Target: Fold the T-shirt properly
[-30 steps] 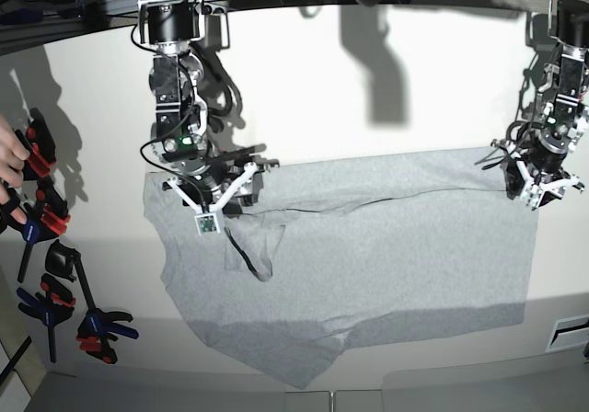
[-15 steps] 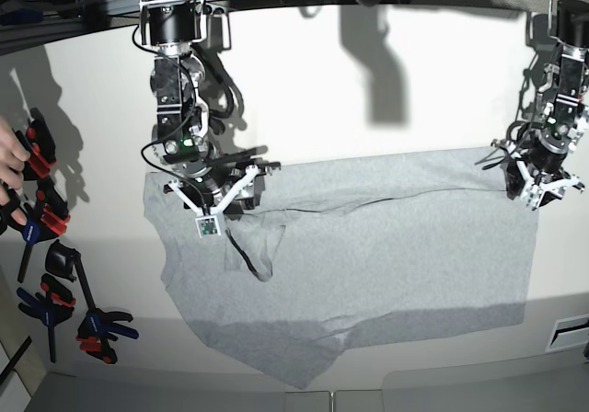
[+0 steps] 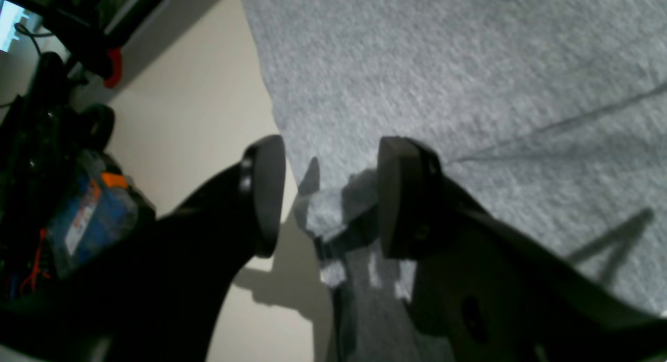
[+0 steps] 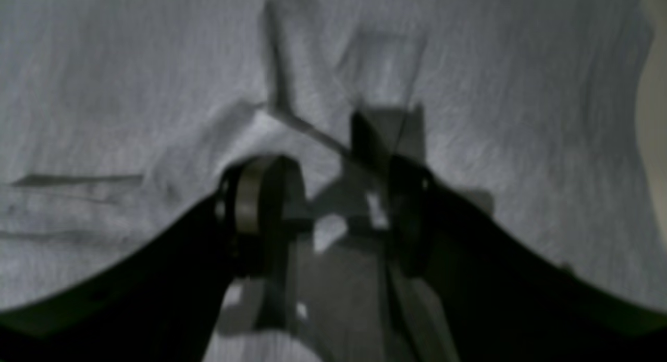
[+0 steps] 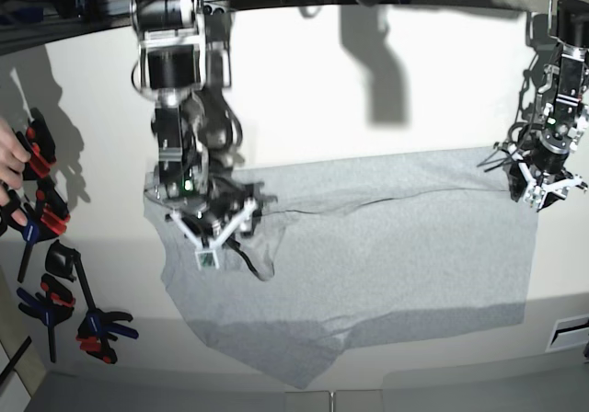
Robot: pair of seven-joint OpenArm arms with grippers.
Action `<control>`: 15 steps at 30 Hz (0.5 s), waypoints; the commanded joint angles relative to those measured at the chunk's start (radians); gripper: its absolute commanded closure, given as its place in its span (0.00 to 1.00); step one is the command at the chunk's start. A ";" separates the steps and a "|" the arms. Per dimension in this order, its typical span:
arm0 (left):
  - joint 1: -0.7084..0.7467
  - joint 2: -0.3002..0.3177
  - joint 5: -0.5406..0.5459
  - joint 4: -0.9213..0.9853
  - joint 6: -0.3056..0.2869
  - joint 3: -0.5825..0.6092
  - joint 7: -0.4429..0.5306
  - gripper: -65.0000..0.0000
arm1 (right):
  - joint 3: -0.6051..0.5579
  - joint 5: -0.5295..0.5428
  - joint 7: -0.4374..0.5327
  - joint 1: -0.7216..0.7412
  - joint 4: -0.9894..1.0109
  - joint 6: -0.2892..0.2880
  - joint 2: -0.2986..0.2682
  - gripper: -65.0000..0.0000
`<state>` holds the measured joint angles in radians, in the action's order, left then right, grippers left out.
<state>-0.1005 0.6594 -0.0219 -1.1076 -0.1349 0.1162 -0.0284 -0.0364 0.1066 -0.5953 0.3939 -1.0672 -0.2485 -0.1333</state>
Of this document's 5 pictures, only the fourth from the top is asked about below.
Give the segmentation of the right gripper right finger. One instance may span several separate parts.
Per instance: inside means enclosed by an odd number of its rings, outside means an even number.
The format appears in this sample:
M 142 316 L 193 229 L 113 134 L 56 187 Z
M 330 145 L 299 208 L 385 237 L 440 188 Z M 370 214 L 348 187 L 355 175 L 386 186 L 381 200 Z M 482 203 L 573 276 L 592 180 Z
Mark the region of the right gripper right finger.
M 353 157 L 386 185 L 391 254 L 434 291 L 462 360 L 665 361 L 665 313 L 531 252 L 426 166 L 391 153 L 369 118 L 353 114 Z

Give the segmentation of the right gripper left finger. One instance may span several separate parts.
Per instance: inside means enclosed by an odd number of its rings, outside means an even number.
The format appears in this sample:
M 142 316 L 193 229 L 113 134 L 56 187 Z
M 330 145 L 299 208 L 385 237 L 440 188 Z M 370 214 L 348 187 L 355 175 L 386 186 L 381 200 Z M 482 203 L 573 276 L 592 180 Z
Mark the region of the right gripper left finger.
M 290 229 L 305 204 L 297 160 L 255 156 L 215 193 L 104 272 L 2 312 L 2 361 L 200 361 L 236 278 L 283 283 Z

